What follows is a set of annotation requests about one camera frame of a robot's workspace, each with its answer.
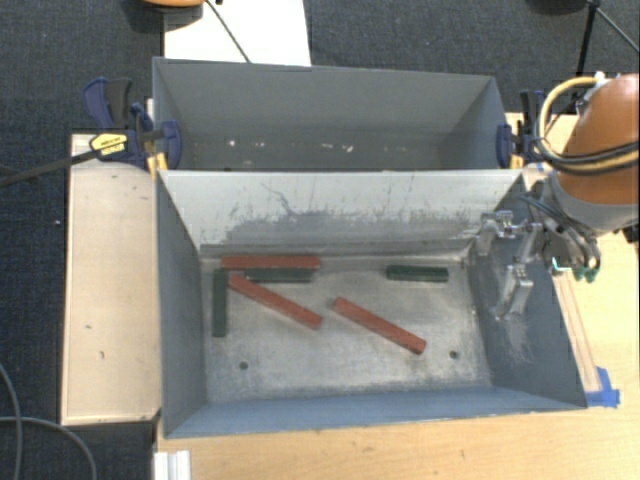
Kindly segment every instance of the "metal bracket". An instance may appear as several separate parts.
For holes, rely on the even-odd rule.
[[[496,318],[524,313],[533,286],[533,281],[527,277],[524,264],[507,265],[500,300],[494,308]]]
[[[189,450],[181,450],[176,453],[154,453],[153,480],[191,480],[191,453]]]
[[[510,232],[513,212],[501,210],[495,213],[483,213],[482,229],[476,236],[478,256],[488,256],[496,238],[515,238]]]
[[[513,264],[508,265],[502,282],[498,304],[493,308],[496,318],[504,318],[510,313],[522,314],[533,289],[533,281],[527,277],[527,264],[538,257],[539,239],[544,226],[540,222],[523,221],[512,223],[511,211],[499,211],[482,215],[482,229],[476,237],[479,256],[487,256],[496,238],[514,239],[522,236],[518,253]]]

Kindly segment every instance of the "blue tape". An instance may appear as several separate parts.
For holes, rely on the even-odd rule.
[[[618,405],[620,405],[620,390],[611,387],[609,374],[605,368],[596,366],[596,371],[598,372],[602,389],[600,391],[585,393],[587,405],[589,407],[611,407],[617,409]]]

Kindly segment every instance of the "dark gray carpet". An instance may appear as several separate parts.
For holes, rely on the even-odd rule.
[[[603,0],[638,42],[639,0]],[[69,134],[92,126],[80,91],[127,76],[151,94],[161,15],[132,0],[0,0],[0,164],[25,169],[64,156]],[[521,89],[572,76],[582,0],[305,0],[314,64],[493,75],[505,108]],[[587,70],[638,71],[634,52],[598,19]],[[58,414],[65,260],[65,174],[0,189],[0,362],[25,415]],[[0,414],[10,414],[0,387]],[[147,424],[82,429],[102,479],[150,473]],[[80,453],[29,429],[23,478],[88,478]],[[14,429],[0,428],[0,480],[11,477]]]

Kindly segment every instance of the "gray partition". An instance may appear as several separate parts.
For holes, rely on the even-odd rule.
[[[529,267],[536,286],[524,317],[496,321],[490,312],[518,244],[478,258],[474,236],[484,211],[525,211],[510,197],[522,191],[516,178],[493,170],[161,172],[166,435],[585,407],[548,273]],[[300,252],[321,257],[312,283],[266,286],[323,316],[319,330],[229,292],[229,333],[211,336],[211,273],[221,255]],[[390,281],[389,263],[446,267],[449,281]],[[426,339],[425,352],[342,319],[330,310],[337,296]]]
[[[488,76],[156,58],[153,84],[181,169],[494,168],[505,120]]]

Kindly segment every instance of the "wooden table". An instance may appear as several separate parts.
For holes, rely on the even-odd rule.
[[[571,127],[571,119],[562,119],[556,131],[566,137]],[[159,438],[158,449],[189,449],[194,480],[640,478],[638,258],[622,235],[602,237],[600,245],[603,266],[596,282],[570,282],[593,358],[621,390],[618,409]]]

